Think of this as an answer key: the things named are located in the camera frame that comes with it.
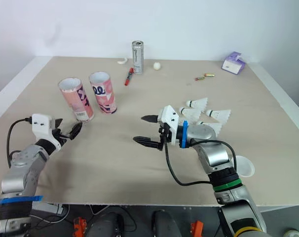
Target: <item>green stripe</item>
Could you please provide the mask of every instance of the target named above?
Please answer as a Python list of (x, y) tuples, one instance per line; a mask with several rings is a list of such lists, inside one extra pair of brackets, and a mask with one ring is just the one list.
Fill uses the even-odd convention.
[(223, 184), (223, 185), (220, 185), (220, 186), (216, 186), (216, 187), (213, 187), (213, 190), (216, 192), (216, 191), (221, 191), (223, 189), (228, 189), (228, 188), (231, 188), (231, 187), (234, 187), (238, 184), (241, 184), (242, 181), (240, 179), (236, 179), (232, 182), (229, 182), (227, 184)]

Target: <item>silver can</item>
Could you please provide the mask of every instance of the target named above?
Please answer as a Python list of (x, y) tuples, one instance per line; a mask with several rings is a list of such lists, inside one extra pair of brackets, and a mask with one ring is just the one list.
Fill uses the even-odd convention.
[(144, 43), (142, 41), (132, 42), (133, 69), (135, 74), (142, 74), (144, 63)]

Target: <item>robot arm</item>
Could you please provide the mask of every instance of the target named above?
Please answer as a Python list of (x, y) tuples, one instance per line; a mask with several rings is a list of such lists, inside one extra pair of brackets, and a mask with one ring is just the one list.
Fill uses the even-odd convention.
[(17, 154), (1, 182), (0, 235), (28, 236), (32, 202), (42, 198), (35, 196), (39, 175), (50, 155), (58, 152), (67, 138), (74, 139), (81, 126), (82, 123), (77, 123), (68, 135), (63, 135), (56, 128), (53, 117), (40, 114), (32, 116), (32, 131), (36, 136), (36, 143)]
[(222, 205), (218, 214), (226, 236), (242, 237), (246, 233), (250, 235), (250, 232), (252, 232), (250, 236), (261, 236), (261, 234), (256, 235), (258, 232), (268, 236), (265, 233), (266, 226), (262, 215), (236, 173), (225, 146), (218, 142), (211, 142), (216, 139), (211, 127), (188, 126), (186, 121), (182, 126), (178, 125), (179, 116), (171, 106), (166, 106), (158, 116), (144, 116), (142, 119), (160, 124), (160, 142), (151, 141), (147, 137), (134, 137), (134, 141), (159, 150), (162, 150), (164, 141), (171, 142), (172, 145), (178, 141), (181, 148), (192, 146), (197, 151), (199, 160), (213, 186), (214, 196), (218, 204)]

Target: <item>cable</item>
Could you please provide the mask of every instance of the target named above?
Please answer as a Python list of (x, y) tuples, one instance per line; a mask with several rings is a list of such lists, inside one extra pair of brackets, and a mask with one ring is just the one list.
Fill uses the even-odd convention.
[(7, 134), (7, 143), (6, 143), (6, 153), (7, 153), (7, 162), (8, 162), (8, 166), (9, 168), (11, 167), (11, 160), (12, 160), (12, 155), (13, 153), (9, 153), (9, 143), (10, 143), (10, 136), (11, 136), (11, 132), (12, 132), (12, 129), (13, 127), (19, 123), (19, 122), (23, 122), (23, 121), (26, 121), (26, 122), (29, 122), (29, 123), (32, 123), (32, 118), (29, 117), (29, 118), (24, 118), (24, 119), (19, 119), (17, 121), (15, 121), (9, 128), (8, 130), (8, 134)]
[(89, 207), (90, 207), (90, 210), (91, 210), (91, 214), (93, 214), (94, 216), (96, 216), (96, 215), (100, 214), (101, 212), (103, 212), (104, 210), (106, 210), (108, 207), (110, 207), (110, 205), (104, 207), (103, 209), (101, 209), (101, 210), (98, 211), (97, 213), (94, 213), (94, 211), (92, 210), (91, 205), (89, 205)]
[[(50, 215), (50, 216), (47, 216), (45, 219), (46, 220), (48, 220), (49, 218), (60, 218), (60, 219), (62, 219), (63, 217), (60, 217), (60, 216), (58, 216), (58, 215)], [(67, 219), (64, 219), (64, 221), (67, 221), (67, 222), (69, 222), (71, 225), (72, 225), (72, 228), (73, 228), (73, 223), (71, 222), (71, 221), (69, 221), (69, 220), (67, 220)], [(36, 230), (42, 230), (42, 229), (44, 229), (44, 228), (47, 228), (47, 227), (50, 227), (50, 226), (52, 226), (52, 225), (54, 225), (54, 224), (46, 224), (45, 226), (40, 226), (40, 223), (42, 223), (43, 221), (42, 220), (40, 220), (34, 227), (31, 227), (31, 229), (36, 229)]]
[(65, 216), (62, 219), (58, 220), (58, 221), (47, 221), (46, 218), (42, 218), (42, 217), (35, 216), (35, 215), (29, 215), (29, 216), (38, 218), (41, 221), (44, 221), (44, 222), (49, 223), (49, 224), (57, 224), (57, 223), (60, 223), (60, 222), (64, 221), (65, 218), (68, 216), (68, 214), (70, 212), (70, 205), (68, 204), (68, 206), (69, 206), (69, 208), (68, 208), (67, 213), (65, 214)]
[(218, 232), (219, 232), (219, 230), (220, 230), (220, 227), (221, 227), (221, 224), (219, 224), (219, 226), (218, 226), (218, 228), (217, 228), (217, 231), (215, 232), (215, 234), (214, 234), (213, 237), (217, 236), (217, 234), (218, 234)]
[(230, 151), (232, 152), (232, 155), (233, 155), (234, 168), (235, 168), (235, 171), (237, 172), (236, 154), (235, 154), (235, 151), (234, 151), (233, 147), (231, 147), (231, 145), (229, 143), (226, 143), (226, 142), (221, 141), (221, 140), (203, 140), (203, 141), (198, 141), (198, 142), (190, 143), (189, 147), (193, 147), (193, 146), (201, 144), (201, 143), (209, 143), (209, 142), (223, 144), (223, 145), (227, 146), (230, 149)]
[(175, 175), (171, 164), (170, 164), (170, 160), (169, 160), (169, 155), (168, 155), (168, 148), (167, 148), (167, 139), (164, 136), (164, 145), (165, 145), (165, 155), (166, 155), (166, 161), (167, 161), (167, 166), (169, 168), (169, 171), (171, 173), (171, 175), (173, 176), (174, 180), (177, 182), (177, 184), (181, 185), (181, 186), (191, 186), (191, 185), (196, 185), (196, 184), (210, 184), (210, 181), (195, 181), (195, 182), (190, 182), (190, 183), (182, 183)]
[(129, 218), (133, 221), (133, 225), (134, 225), (134, 229), (133, 230), (130, 230), (130, 231), (125, 231), (125, 232), (135, 232), (136, 229), (138, 228), (137, 224), (136, 224), (136, 221), (134, 220), (134, 218), (132, 217), (131, 213), (124, 207), (122, 206), (114, 206), (114, 207), (119, 207), (121, 208), (122, 210), (125, 211), (125, 213), (129, 216)]

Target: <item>table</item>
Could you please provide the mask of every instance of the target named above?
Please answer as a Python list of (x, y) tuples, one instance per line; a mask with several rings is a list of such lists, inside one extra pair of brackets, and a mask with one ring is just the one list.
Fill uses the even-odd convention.
[[(255, 174), (242, 178), (257, 205), (299, 204), (299, 129), (278, 101), (246, 66), (240, 75), (221, 70), (216, 61), (145, 60), (142, 75), (133, 75), (128, 86), (125, 65), (117, 59), (53, 57), (0, 118), (0, 186), (8, 171), (5, 142), (9, 126), (33, 113), (63, 118), (69, 129), (75, 118), (57, 83), (66, 77), (82, 80), (94, 119), (78, 137), (51, 157), (40, 175), (37, 195), (47, 202), (93, 204), (216, 205), (211, 185), (181, 187), (171, 177), (164, 152), (138, 145), (142, 135), (158, 140), (158, 125), (140, 120), (158, 114), (166, 105), (176, 110), (189, 99), (209, 98), (208, 109), (232, 109), (219, 139), (230, 143), (238, 155), (249, 158)], [(112, 78), (118, 110), (102, 114), (88, 77), (106, 71)], [(194, 81), (204, 72), (214, 78)], [(31, 126), (17, 125), (11, 150), (34, 143)], [(193, 149), (169, 146), (173, 169), (183, 182), (207, 180)]]

